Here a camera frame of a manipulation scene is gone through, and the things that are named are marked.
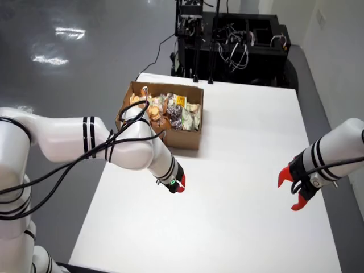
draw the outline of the white tabletop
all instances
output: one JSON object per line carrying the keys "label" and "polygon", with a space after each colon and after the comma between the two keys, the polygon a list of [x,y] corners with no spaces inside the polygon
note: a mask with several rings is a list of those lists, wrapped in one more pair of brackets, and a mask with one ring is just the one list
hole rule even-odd
{"label": "white tabletop", "polygon": [[205,90],[200,150],[173,151],[186,190],[106,164],[70,264],[107,272],[341,272],[319,191],[299,212],[278,173],[308,146],[296,93],[142,74]]}

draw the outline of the white wall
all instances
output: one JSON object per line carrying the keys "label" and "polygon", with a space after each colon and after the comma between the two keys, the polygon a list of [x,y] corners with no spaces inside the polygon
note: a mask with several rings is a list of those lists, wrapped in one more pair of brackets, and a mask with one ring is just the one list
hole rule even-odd
{"label": "white wall", "polygon": [[274,0],[260,0],[259,1],[259,13],[271,14]]}
{"label": "white wall", "polygon": [[[320,28],[316,11],[326,17]],[[318,0],[303,43],[315,84],[332,128],[364,120],[364,1]],[[364,216],[364,169],[349,176]]]}
{"label": "white wall", "polygon": [[[226,12],[226,1],[227,0],[220,1],[220,12],[221,13]],[[214,7],[212,8],[207,5],[204,5],[204,11],[215,11],[216,0],[206,0],[206,3],[209,3],[210,5],[213,5]],[[240,13],[240,4],[241,4],[241,0],[229,0],[229,13]]]}
{"label": "white wall", "polygon": [[316,0],[260,0],[260,14],[276,14],[292,44],[302,45]]}

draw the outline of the plastic wrapper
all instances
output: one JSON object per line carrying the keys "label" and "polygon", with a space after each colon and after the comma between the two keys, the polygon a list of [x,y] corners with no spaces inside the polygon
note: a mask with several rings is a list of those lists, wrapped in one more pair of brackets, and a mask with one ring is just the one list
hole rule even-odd
{"label": "plastic wrapper", "polygon": [[158,107],[159,112],[162,115],[163,114],[163,105],[164,105],[164,102],[165,102],[166,98],[167,98],[166,95],[161,94],[161,95],[159,95],[157,97],[152,98],[149,101],[149,103],[150,103],[151,106]]}
{"label": "plastic wrapper", "polygon": [[195,130],[200,129],[200,122],[201,122],[201,107],[198,107],[197,112],[193,115],[193,120],[195,124]]}
{"label": "plastic wrapper", "polygon": [[168,97],[168,106],[180,105],[185,108],[187,105],[187,98],[184,96],[168,93],[167,97]]}
{"label": "plastic wrapper", "polygon": [[177,121],[182,116],[182,106],[180,105],[169,105],[167,106],[167,115],[171,119],[171,122]]}
{"label": "plastic wrapper", "polygon": [[176,129],[176,130],[182,130],[182,119],[178,119],[176,121],[172,121],[171,122],[171,126],[172,128]]}
{"label": "plastic wrapper", "polygon": [[192,114],[185,108],[182,108],[182,129],[186,131],[192,131],[194,127],[195,122],[193,120]]}
{"label": "plastic wrapper", "polygon": [[196,114],[198,112],[198,110],[200,109],[200,105],[199,104],[190,104],[189,102],[187,102],[186,109],[188,111],[192,112],[193,114]]}

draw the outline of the gray floor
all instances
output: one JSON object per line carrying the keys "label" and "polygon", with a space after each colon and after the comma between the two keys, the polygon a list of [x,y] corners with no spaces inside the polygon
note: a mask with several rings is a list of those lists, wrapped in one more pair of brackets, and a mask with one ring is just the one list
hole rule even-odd
{"label": "gray floor", "polygon": [[[31,107],[36,114],[49,117],[96,115],[114,127],[129,82],[155,58],[159,42],[173,33],[174,17],[175,3],[168,0],[2,1],[0,106]],[[85,35],[80,38],[79,32],[56,33],[57,27],[83,29]],[[171,39],[162,46],[158,63],[149,72],[170,73],[173,44]],[[289,58],[299,74],[301,111],[309,141],[313,142],[330,127],[302,50],[292,47]],[[68,62],[56,65],[34,61],[42,59]],[[80,163],[49,203],[33,216],[37,244],[60,262],[67,262],[72,253],[104,164]],[[27,168],[31,179],[54,166],[38,148],[31,150]],[[55,180],[51,178],[34,188],[34,203]],[[339,190],[324,189],[325,204],[342,272],[361,272],[364,223],[351,185],[347,180],[340,184]],[[297,236],[304,239],[304,234]]]}

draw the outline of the cardboard box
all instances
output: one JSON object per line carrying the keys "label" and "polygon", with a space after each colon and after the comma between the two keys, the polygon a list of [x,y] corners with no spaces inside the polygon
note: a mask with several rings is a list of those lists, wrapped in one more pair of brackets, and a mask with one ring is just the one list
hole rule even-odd
{"label": "cardboard box", "polygon": [[[132,81],[126,92],[125,98],[123,100],[123,105],[118,112],[115,119],[116,127],[120,130],[121,124],[119,120],[119,115],[122,109],[129,106],[129,98],[134,93],[140,96],[141,89],[147,86],[148,93],[153,97],[159,96],[160,94],[167,95],[168,93],[173,93],[177,95],[182,95],[187,97],[187,102],[191,104],[201,105],[201,121],[200,128],[198,131],[182,131],[182,130],[167,130],[167,134],[163,139],[164,144],[168,147],[179,148],[184,150],[198,150],[200,146],[200,137],[202,132],[202,116],[204,109],[204,90],[194,86],[186,85],[175,85],[175,84],[155,84],[151,82],[136,82]],[[154,128],[154,132],[159,133],[160,128]]]}

